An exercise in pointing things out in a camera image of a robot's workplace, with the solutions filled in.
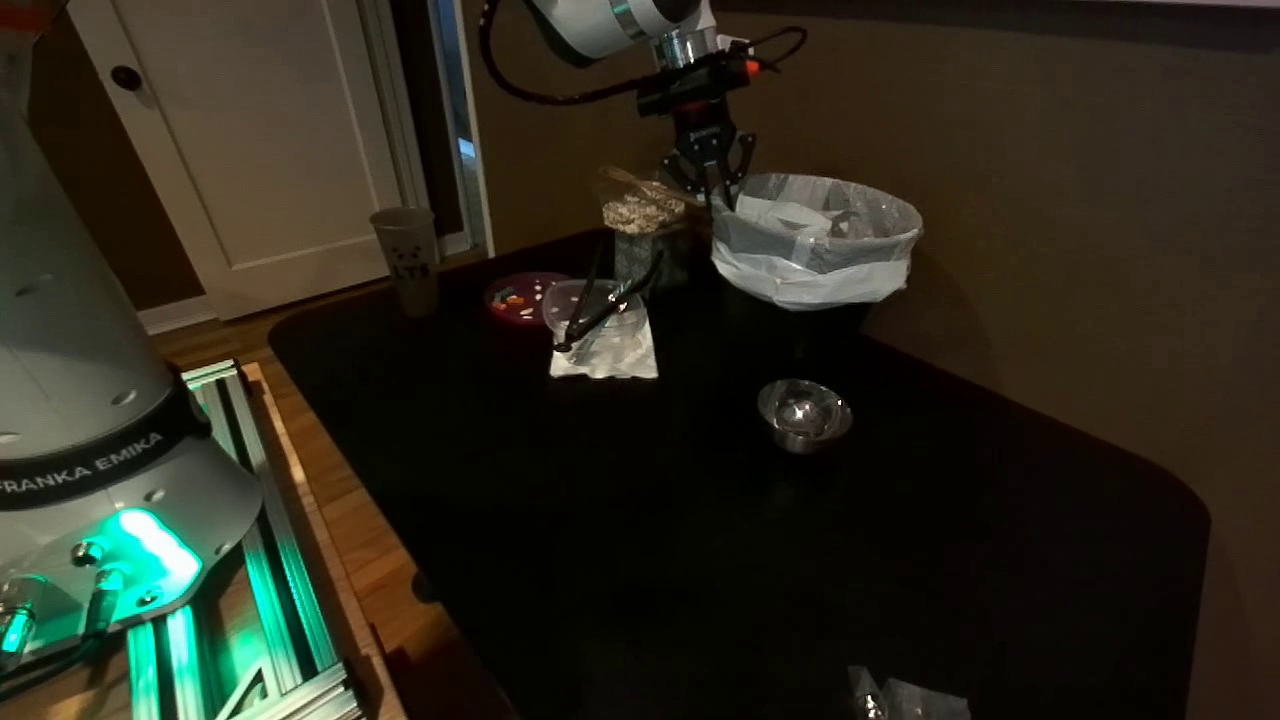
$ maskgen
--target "door frame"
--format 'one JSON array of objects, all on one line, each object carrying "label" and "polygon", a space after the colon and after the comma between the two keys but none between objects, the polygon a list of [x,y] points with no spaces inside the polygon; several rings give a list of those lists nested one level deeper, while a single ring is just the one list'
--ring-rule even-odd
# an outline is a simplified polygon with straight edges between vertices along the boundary
[{"label": "door frame", "polygon": [[[421,169],[412,109],[406,109],[406,91],[405,91],[405,75],[400,75],[400,43],[395,43],[392,10],[386,10],[386,0],[360,0],[356,14],[360,14],[360,36],[364,36],[373,86],[375,86],[373,98],[379,104],[375,118],[384,123],[386,153],[392,153],[395,196],[400,196],[400,205],[433,210],[424,169]],[[120,14],[115,14],[115,0],[72,0],[68,15],[80,33],[80,43],[84,43],[90,70],[100,73],[100,80],[106,88],[106,101],[132,142],[132,153],[148,169],[148,179],[151,179],[182,252],[189,252],[200,286],[202,286],[200,303],[225,321],[252,314],[252,310],[244,310],[244,302],[234,303],[233,296],[214,294],[214,289],[229,289],[233,267],[218,252],[218,237],[214,237],[214,226],[200,202],[200,190],[190,185],[182,158],[163,123],[161,101],[151,98],[148,86],[127,98],[106,86],[106,73],[115,63],[137,63],[137,49],[127,39]]]}]

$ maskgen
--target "green light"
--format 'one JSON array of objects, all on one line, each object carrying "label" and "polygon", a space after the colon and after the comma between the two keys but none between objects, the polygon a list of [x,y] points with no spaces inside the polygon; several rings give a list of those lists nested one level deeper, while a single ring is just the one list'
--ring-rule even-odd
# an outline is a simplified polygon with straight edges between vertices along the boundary
[{"label": "green light", "polygon": [[210,715],[200,696],[195,612],[179,607],[163,622],[175,715]]},{"label": "green light", "polygon": [[195,582],[195,551],[189,551],[182,542],[173,537],[151,513],[124,509],[120,528],[137,542],[143,558],[151,558],[163,570],[173,585],[189,589]]},{"label": "green light", "polygon": [[32,642],[32,612],[21,607],[5,622],[0,658],[21,658]]}]

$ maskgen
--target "metal object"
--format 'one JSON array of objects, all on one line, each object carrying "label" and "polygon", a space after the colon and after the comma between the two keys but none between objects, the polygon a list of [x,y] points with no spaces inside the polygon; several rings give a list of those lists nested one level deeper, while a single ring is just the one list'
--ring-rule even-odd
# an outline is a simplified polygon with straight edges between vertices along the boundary
[{"label": "metal object", "polygon": [[190,604],[127,633],[132,715],[364,715],[234,365],[182,379],[214,444],[263,480],[263,513]]},{"label": "metal object", "polygon": [[714,27],[667,33],[652,43],[660,70],[687,70],[711,51],[721,51]]},{"label": "metal object", "polygon": [[598,286],[597,273],[586,279],[579,279],[577,302],[573,302],[566,321],[563,321],[563,333],[550,328],[555,333],[550,347],[566,351],[577,341],[585,341],[591,328],[598,328],[612,314],[623,314],[631,296],[649,294],[649,286],[654,279],[660,266],[663,266],[663,250],[654,250],[649,256],[649,267],[641,276],[631,276],[631,279]]},{"label": "metal object", "polygon": [[777,444],[791,457],[806,457],[850,428],[850,407],[815,379],[770,379],[761,390],[755,407]]},{"label": "metal object", "polygon": [[258,517],[0,98],[0,681],[179,607]]}]

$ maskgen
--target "wire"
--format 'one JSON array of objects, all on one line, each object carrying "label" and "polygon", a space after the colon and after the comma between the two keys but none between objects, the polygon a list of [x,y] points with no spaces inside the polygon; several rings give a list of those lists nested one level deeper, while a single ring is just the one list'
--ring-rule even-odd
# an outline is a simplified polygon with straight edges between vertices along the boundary
[{"label": "wire", "polygon": [[623,91],[636,91],[645,86],[645,75],[631,75],[631,80],[620,80],[620,86],[604,86],[604,88],[591,88],[591,91],[573,91],[573,98],[546,98],[546,91],[530,91],[530,88],[519,88],[508,73],[496,70],[496,56],[492,56],[492,24],[496,24],[496,10],[500,0],[487,0],[479,10],[479,59],[487,70],[487,75],[529,101],[529,104],[598,104],[598,101],[612,101],[612,98],[623,98]]},{"label": "wire", "polygon": [[777,39],[788,39],[788,36],[791,36],[791,43],[783,51],[777,51],[777,56],[761,56],[755,51],[761,70],[779,73],[783,59],[800,56],[800,49],[806,43],[806,27],[783,24],[777,33],[750,36],[750,49],[763,49],[763,43],[777,43]]}]

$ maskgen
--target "white robotic arm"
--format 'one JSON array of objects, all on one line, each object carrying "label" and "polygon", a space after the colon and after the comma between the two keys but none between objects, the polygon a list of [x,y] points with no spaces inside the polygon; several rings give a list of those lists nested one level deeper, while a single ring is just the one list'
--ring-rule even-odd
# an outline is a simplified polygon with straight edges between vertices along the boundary
[{"label": "white robotic arm", "polygon": [[663,70],[685,70],[714,51],[707,0],[530,0],[530,10],[566,59],[607,59],[641,39],[654,43]]},{"label": "white robotic arm", "polygon": [[505,91],[530,104],[591,104],[636,91],[641,118],[671,118],[674,123],[674,147],[663,171],[703,205],[736,202],[736,179],[750,166],[755,137],[736,133],[724,98],[748,88],[750,75],[761,75],[761,59],[748,39],[714,33],[707,0],[529,0],[542,39],[566,63],[597,63],[641,43],[649,43],[660,63],[652,75],[577,98],[529,91],[500,73],[492,51],[496,6],[500,0],[487,0],[479,14],[479,56]]}]

